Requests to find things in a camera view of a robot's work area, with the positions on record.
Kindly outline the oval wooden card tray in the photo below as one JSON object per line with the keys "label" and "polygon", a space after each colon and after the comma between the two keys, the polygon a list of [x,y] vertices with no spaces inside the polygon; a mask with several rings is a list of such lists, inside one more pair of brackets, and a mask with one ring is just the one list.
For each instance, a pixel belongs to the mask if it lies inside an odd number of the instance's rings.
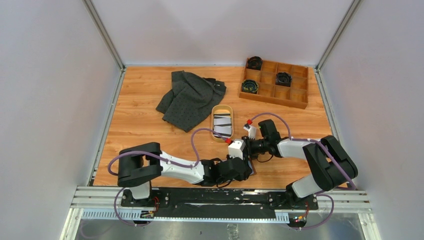
{"label": "oval wooden card tray", "polygon": [[224,114],[224,113],[230,113],[230,115],[231,115],[233,133],[232,133],[232,136],[229,136],[229,137],[222,136],[222,135],[221,136],[224,137],[225,139],[231,139],[233,137],[233,134],[234,134],[234,113],[233,113],[233,109],[229,105],[220,104],[220,105],[216,105],[212,108],[211,115],[210,115],[210,119],[211,119],[210,127],[213,130],[213,115],[214,114]]}

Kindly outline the brown leather card holder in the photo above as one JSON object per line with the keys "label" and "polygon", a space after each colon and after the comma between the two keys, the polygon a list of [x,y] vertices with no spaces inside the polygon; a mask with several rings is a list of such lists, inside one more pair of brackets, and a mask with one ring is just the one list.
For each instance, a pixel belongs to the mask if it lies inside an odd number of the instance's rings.
{"label": "brown leather card holder", "polygon": [[254,176],[256,173],[257,173],[257,171],[255,170],[255,166],[254,166],[254,163],[253,163],[253,161],[250,159],[250,160],[248,160],[248,166],[250,167],[250,169],[251,169],[251,173],[249,174],[250,176]]}

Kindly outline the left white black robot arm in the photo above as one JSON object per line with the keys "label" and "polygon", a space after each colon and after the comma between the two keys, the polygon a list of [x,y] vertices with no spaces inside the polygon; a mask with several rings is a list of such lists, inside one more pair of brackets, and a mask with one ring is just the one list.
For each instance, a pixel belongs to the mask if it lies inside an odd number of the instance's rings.
{"label": "left white black robot arm", "polygon": [[128,188],[140,206],[149,206],[153,201],[151,181],[158,177],[183,180],[202,187],[219,187],[232,181],[245,181],[254,174],[247,151],[241,144],[229,146],[226,160],[203,159],[199,162],[174,157],[161,150],[158,142],[150,142],[120,151],[117,185]]}

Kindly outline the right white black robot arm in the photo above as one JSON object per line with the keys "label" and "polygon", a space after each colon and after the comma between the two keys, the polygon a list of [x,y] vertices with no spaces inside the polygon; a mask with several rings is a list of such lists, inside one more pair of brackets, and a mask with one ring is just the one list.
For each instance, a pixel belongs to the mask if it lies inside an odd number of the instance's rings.
{"label": "right white black robot arm", "polygon": [[250,159],[269,153],[277,158],[297,158],[307,162],[310,175],[286,186],[283,203],[298,209],[314,194],[338,188],[358,176],[358,168],[333,136],[320,139],[281,137],[271,119],[258,124],[261,138],[246,136],[247,155]]}

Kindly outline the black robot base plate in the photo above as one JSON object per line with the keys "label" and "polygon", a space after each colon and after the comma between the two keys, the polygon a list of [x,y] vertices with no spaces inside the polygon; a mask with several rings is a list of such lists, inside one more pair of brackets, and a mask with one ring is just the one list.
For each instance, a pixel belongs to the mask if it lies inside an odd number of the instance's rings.
{"label": "black robot base plate", "polygon": [[277,210],[305,213],[319,208],[310,196],[290,205],[283,203],[284,191],[255,191],[232,188],[171,188],[153,189],[146,199],[135,199],[126,189],[121,207],[157,208],[157,216],[170,218],[271,219]]}

